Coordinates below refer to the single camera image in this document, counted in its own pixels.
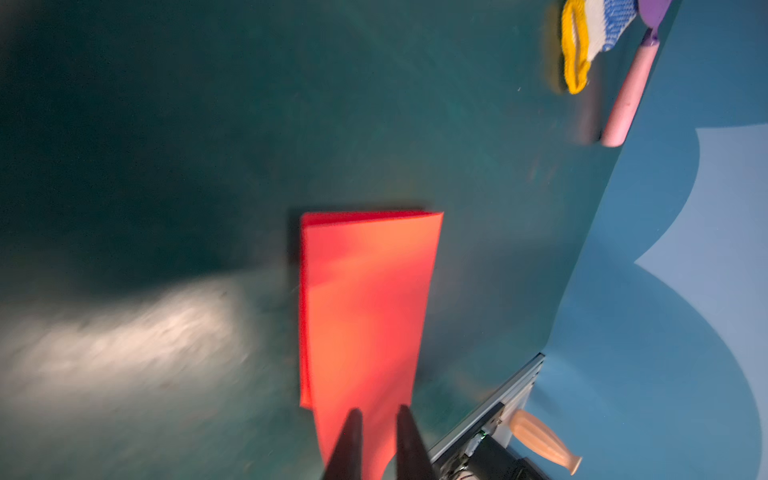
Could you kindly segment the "red square paper sheet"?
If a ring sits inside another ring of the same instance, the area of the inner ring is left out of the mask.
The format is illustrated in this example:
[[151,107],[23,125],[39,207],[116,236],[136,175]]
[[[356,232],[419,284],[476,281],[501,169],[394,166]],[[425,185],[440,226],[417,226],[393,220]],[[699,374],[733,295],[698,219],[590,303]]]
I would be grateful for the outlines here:
[[361,411],[365,479],[383,476],[397,410],[412,401],[442,221],[417,210],[300,218],[300,405],[325,462],[349,410]]

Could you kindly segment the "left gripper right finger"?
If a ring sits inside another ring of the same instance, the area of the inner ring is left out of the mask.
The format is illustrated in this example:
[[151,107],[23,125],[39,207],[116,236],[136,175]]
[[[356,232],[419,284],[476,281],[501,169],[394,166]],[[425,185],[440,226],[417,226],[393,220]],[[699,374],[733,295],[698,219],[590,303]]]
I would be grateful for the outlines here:
[[398,409],[396,430],[396,479],[436,480],[430,457],[407,405]]

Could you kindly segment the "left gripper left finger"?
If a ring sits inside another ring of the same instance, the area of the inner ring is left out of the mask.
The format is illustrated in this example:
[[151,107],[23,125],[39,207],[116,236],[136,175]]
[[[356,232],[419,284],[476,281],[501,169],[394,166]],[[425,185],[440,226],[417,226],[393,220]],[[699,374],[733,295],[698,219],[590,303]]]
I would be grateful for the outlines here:
[[359,409],[353,408],[348,412],[322,479],[361,480],[362,457],[363,414]]

